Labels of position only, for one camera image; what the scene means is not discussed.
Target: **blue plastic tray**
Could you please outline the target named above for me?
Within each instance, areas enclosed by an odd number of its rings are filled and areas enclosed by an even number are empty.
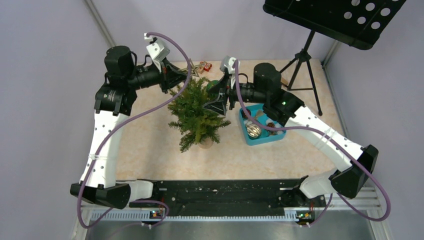
[[[251,111],[251,115],[254,117],[254,116],[256,116],[256,112],[259,109],[262,109],[262,106],[263,106],[263,104],[256,104],[256,105],[252,105],[252,106],[247,106],[246,108]],[[254,146],[254,145],[258,145],[258,144],[265,144],[265,143],[274,142],[274,141],[283,139],[284,136],[286,135],[286,131],[283,131],[282,134],[270,135],[267,130],[262,129],[262,133],[259,136],[259,138],[250,139],[249,135],[248,135],[248,131],[246,130],[245,120],[242,117],[242,112],[243,112],[243,110],[240,108],[240,110],[238,111],[238,120],[240,121],[241,130],[243,131],[244,139],[246,140],[247,145]],[[257,119],[257,121],[259,123],[263,124],[263,125],[267,125],[266,121],[268,119],[269,118],[264,114],[264,115],[260,116]]]

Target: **black music stand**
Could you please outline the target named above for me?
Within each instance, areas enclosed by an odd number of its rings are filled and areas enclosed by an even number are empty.
[[[310,29],[309,37],[303,49],[294,55],[281,71],[284,72],[298,61],[287,87],[288,91],[313,90],[318,115],[322,116],[314,76],[308,54],[315,32],[345,43],[360,50],[368,50],[379,39],[380,34],[406,0],[265,0],[263,10]],[[292,88],[302,63],[306,62],[311,88]]]

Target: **gray floor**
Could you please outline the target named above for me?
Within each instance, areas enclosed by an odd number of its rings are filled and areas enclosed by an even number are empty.
[[[328,211],[312,228],[281,222],[166,222],[152,230],[130,226],[107,238],[128,221],[101,221],[86,240],[374,240],[368,220],[352,211]]]

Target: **pine branch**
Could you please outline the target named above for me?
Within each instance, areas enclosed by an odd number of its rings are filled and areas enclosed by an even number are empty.
[[[203,86],[206,82],[210,81],[205,77],[190,80],[182,94],[167,106],[171,114],[178,117],[178,121],[172,121],[168,125],[178,129],[183,135],[179,143],[181,152],[187,151],[193,144],[199,144],[206,138],[219,143],[218,128],[231,123],[215,112],[203,108],[203,105],[213,98],[207,93],[206,86]],[[176,88],[178,91],[181,90],[180,85]],[[170,93],[172,96],[177,94],[175,90],[171,90]]]

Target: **pine cone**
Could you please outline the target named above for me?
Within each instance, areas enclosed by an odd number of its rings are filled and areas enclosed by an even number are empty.
[[[275,128],[276,127],[276,125],[273,122],[268,123],[266,126],[267,127],[270,127],[270,128]],[[277,135],[275,131],[271,131],[271,130],[266,130],[266,131],[268,131],[268,133],[269,133],[270,136]]]
[[[247,112],[249,113],[250,116],[252,116],[252,112],[249,109],[247,109]],[[248,118],[248,116],[246,116],[246,114],[245,114],[245,111],[243,111],[243,110],[241,110],[241,117],[243,119],[247,119]]]

